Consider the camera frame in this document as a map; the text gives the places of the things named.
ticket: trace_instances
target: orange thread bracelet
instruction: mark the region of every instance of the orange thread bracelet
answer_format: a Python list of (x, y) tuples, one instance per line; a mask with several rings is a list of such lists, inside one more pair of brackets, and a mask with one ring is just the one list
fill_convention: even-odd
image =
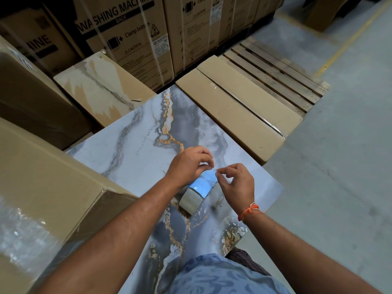
[(252, 212), (252, 210), (254, 210), (254, 209), (258, 209), (259, 211), (261, 211), (259, 206), (256, 204), (256, 202), (253, 202), (251, 205), (249, 205), (249, 207), (247, 209), (245, 209), (242, 212), (242, 214), (240, 216), (238, 216), (238, 221), (241, 222), (248, 212), (250, 212), (251, 214), (254, 214), (254, 212)]

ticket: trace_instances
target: pallet slat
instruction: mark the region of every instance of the pallet slat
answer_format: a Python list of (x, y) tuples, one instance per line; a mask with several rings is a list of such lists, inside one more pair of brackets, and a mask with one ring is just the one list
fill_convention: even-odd
[(272, 97), (286, 105), (288, 108), (290, 108), (292, 111), (300, 115), (301, 117), (305, 116), (305, 112), (293, 104), (291, 104), (289, 101), (287, 101), (285, 98), (280, 96), (279, 94), (275, 93), (273, 90), (268, 88), (266, 85), (262, 84), (260, 80), (254, 78), (252, 75), (250, 75), (248, 72), (243, 70), (241, 67), (237, 66), (234, 64), (232, 61), (230, 61), (227, 57), (225, 56), (220, 56), (220, 59), (223, 60), (225, 63), (227, 63), (229, 66), (231, 66), (233, 69), (237, 70), (239, 73), (247, 77), (249, 80), (251, 80), (254, 84), (257, 84), (259, 87), (261, 87), (264, 91), (266, 91), (268, 94), (270, 94)]
[(294, 93), (292, 90), (288, 89), (281, 83), (277, 82), (275, 79), (267, 75), (266, 73), (262, 72), (260, 69), (255, 67), (254, 65), (250, 64), (245, 59), (238, 56), (233, 51), (229, 50), (224, 53), (224, 56), (231, 60), (234, 64), (241, 67), (242, 69), (246, 70), (250, 73), (253, 77), (260, 80), (263, 84), (265, 84), (268, 88), (273, 90), (274, 92), (278, 93), (283, 98), (287, 99), (292, 104), (296, 105), (298, 108), (308, 112), (312, 105), (307, 100), (302, 98), (297, 93)]
[(236, 54), (241, 56), (243, 59), (246, 59), (252, 65), (258, 67), (260, 70), (264, 71), (265, 73), (268, 73), (273, 79), (285, 85), (286, 87), (290, 88), (298, 95), (301, 95), (302, 97), (308, 99), (313, 104), (316, 104), (317, 101), (320, 99), (320, 97), (314, 94), (311, 90), (301, 85), (297, 81), (293, 80), (292, 78), (286, 76), (285, 74), (279, 72), (278, 69), (271, 67), (263, 60), (259, 59), (258, 57), (248, 52), (244, 47), (239, 45), (233, 47), (232, 50)]
[(301, 73), (302, 75), (304, 75), (305, 77), (310, 79), (312, 82), (318, 84), (322, 88), (324, 88), (326, 90), (329, 90), (331, 88), (331, 85), (329, 83), (323, 81), (322, 79), (318, 78), (315, 75), (309, 74), (304, 68), (300, 67), (296, 63), (290, 61), (289, 59), (284, 58), (276, 50), (272, 49), (271, 47), (269, 47), (269, 46), (267, 46), (265, 44), (262, 44), (260, 41), (254, 39), (252, 36), (248, 37), (246, 39), (246, 41), (256, 45), (259, 49), (262, 49), (266, 53), (270, 54), (271, 56), (275, 57), (276, 59), (278, 59), (282, 63), (286, 64), (291, 69)]
[(256, 45), (252, 44), (249, 41), (243, 41), (240, 43), (243, 47), (249, 49), (253, 54), (259, 56), (262, 60), (266, 63), (270, 63), (275, 66), (278, 70), (283, 73), (286, 73), (292, 79), (298, 81), (300, 84), (307, 86), (313, 92), (317, 93), (320, 97), (325, 94), (327, 91), (325, 88), (321, 87), (319, 84), (313, 82), (312, 80), (308, 79), (305, 75), (299, 73), (297, 70), (290, 68), (282, 61), (278, 60), (277, 58), (273, 57), (272, 55), (268, 54), (267, 52), (263, 51)]

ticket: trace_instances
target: marble pattern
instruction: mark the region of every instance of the marble pattern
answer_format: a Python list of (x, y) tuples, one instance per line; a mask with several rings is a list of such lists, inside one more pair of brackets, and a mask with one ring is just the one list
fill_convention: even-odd
[[(142, 196), (164, 177), (180, 150), (196, 145), (212, 152), (216, 168), (243, 163), (255, 178), (262, 210), (282, 192), (282, 186), (175, 85), (68, 154)], [(166, 208), (120, 293), (163, 293), (189, 258), (225, 255), (247, 232), (218, 184), (192, 217), (178, 207), (184, 191)]]

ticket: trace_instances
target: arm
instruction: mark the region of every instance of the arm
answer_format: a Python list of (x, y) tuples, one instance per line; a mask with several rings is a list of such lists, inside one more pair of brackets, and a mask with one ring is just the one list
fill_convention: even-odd
[(163, 179), (64, 260), (37, 293), (117, 294), (170, 200), (213, 166), (201, 146), (179, 153)]
[[(228, 183), (226, 177), (233, 177)], [(254, 202), (254, 179), (242, 164), (218, 169), (218, 182), (227, 202), (240, 215)], [(264, 213), (244, 217), (260, 245), (298, 294), (380, 293), (356, 274), (295, 236)]]

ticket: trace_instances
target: shirt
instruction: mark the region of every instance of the shirt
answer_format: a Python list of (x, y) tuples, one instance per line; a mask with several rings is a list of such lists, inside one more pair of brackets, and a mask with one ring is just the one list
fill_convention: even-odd
[(176, 276), (169, 294), (290, 294), (272, 276), (254, 272), (217, 254), (190, 259)]

